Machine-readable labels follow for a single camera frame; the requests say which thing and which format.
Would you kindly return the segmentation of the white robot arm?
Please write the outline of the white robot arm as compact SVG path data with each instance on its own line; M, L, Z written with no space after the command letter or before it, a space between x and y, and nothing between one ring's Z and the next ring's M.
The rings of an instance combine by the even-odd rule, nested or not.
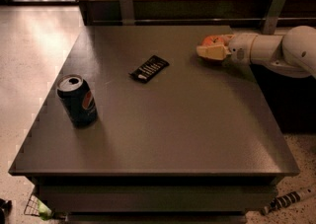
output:
M262 65L287 77L316 78L316 29L299 26L284 36L237 34L206 37L197 46L203 59Z

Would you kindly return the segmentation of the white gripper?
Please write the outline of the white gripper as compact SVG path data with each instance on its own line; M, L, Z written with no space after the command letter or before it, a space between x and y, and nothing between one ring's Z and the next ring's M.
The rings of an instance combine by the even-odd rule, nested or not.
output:
M238 34L221 35L223 42L228 44L228 48L222 44L220 45L198 45L197 55L216 61L222 61L230 55L235 63L250 64L251 63L251 49L253 42L257 36L255 34Z

